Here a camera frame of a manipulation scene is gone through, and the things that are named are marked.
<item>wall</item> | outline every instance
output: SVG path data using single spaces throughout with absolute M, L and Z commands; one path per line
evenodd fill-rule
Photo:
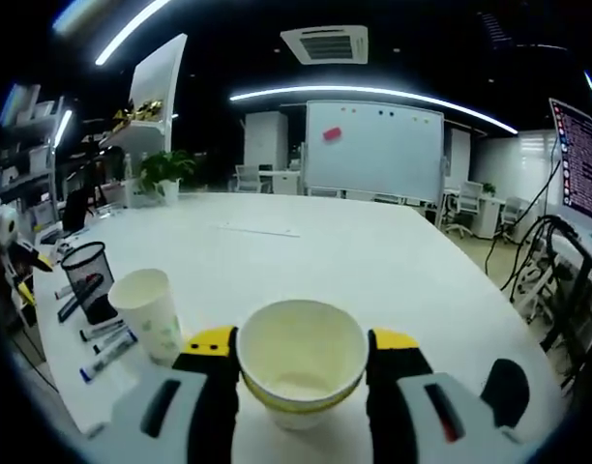
M 517 196 L 532 201 L 548 180 L 554 141 L 554 130 L 531 130 L 516 137 L 484 139 L 476 145 L 471 180 L 494 184 L 498 198 Z M 560 152 L 556 149 L 554 166 L 558 160 Z M 549 185 L 548 204 L 558 202 L 561 171 Z
M 470 170 L 470 133 L 450 129 L 444 131 L 445 156 L 450 162 L 444 180 L 446 189 L 459 189 L 468 180 Z
M 245 122 L 246 165 L 287 164 L 287 117 L 278 111 L 248 114 Z

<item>white paper cup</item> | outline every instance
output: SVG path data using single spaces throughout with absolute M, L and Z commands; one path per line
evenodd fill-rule
M 367 335 L 348 313 L 305 300 L 259 309 L 236 348 L 247 387 L 288 429 L 320 423 L 354 391 L 369 355 Z
M 172 365 L 184 338 L 167 274 L 158 269 L 134 271 L 113 284 L 108 299 L 150 358 L 155 363 Z

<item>floor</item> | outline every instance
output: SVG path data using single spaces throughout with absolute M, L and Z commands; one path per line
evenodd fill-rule
M 485 271 L 485 261 L 491 248 L 492 241 L 476 239 L 468 236 L 462 239 L 456 232 L 449 233 L 447 237 L 470 259 L 472 259 L 475 264 Z M 502 286 L 509 277 L 513 269 L 516 251 L 516 245 L 505 244 L 502 242 L 496 244 L 491 258 L 488 261 L 488 276 L 496 286 Z M 521 262 L 523 257 L 524 254 L 521 253 L 519 256 L 519 262 Z M 545 326 L 540 319 L 536 319 L 528 327 L 537 340 L 543 339 L 548 330 L 548 327 Z M 44 361 L 44 353 L 42 351 L 38 328 L 34 327 L 30 330 L 26 330 L 24 333 L 18 333 L 15 336 L 15 343 L 15 360 L 24 373 L 30 392 L 35 395 L 39 404 L 41 404 L 45 412 L 52 418 L 53 424 L 58 429 L 66 431 L 67 433 L 78 433 L 72 418 L 59 397 L 59 394 L 57 394 L 57 392 L 49 386 L 37 372 L 37 370 L 40 371 L 45 379 L 54 385 L 48 370 L 48 365 Z M 21 351 L 25 354 L 26 358 L 20 355 Z M 554 370 L 558 374 L 559 380 L 562 382 L 563 373 L 568 367 L 568 360 L 564 350 L 561 348 L 551 350 L 548 357 L 552 362 Z

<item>shelf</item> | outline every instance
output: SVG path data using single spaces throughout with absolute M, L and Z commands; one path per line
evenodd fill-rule
M 30 119 L 26 123 L 7 126 L 4 130 L 12 139 L 40 138 L 53 133 L 58 119 L 57 114 L 51 114 L 39 119 Z
M 19 176 L 13 182 L 0 188 L 0 196 L 15 198 L 22 189 L 31 187 L 41 181 L 48 181 L 48 175 L 50 172 L 49 169 L 45 169 L 44 171 L 36 172 L 34 174 Z
M 99 147 L 120 147 L 132 154 L 149 155 L 164 149 L 164 123 L 131 121 L 130 124 L 99 142 Z

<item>office chair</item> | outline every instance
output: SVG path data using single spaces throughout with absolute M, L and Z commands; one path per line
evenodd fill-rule
M 476 182 L 464 182 L 459 187 L 459 195 L 452 202 L 452 220 L 459 219 L 461 216 L 477 216 L 479 214 L 479 200 L 483 193 L 483 184 Z M 454 222 L 446 226 L 445 231 L 450 232 L 458 230 L 459 235 L 463 238 L 463 234 L 474 236 L 474 233 L 465 225 Z
M 521 213 L 521 200 L 516 196 L 510 196 L 507 198 L 505 205 L 502 207 L 502 213 L 500 214 L 500 231 L 502 239 L 505 242 L 513 242 L 513 226 L 519 219 Z
M 308 188 L 308 196 L 322 196 L 325 198 L 342 198 L 341 190 L 334 188 Z
M 261 193 L 269 191 L 270 184 L 261 182 L 257 166 L 236 166 L 236 189 L 243 193 Z

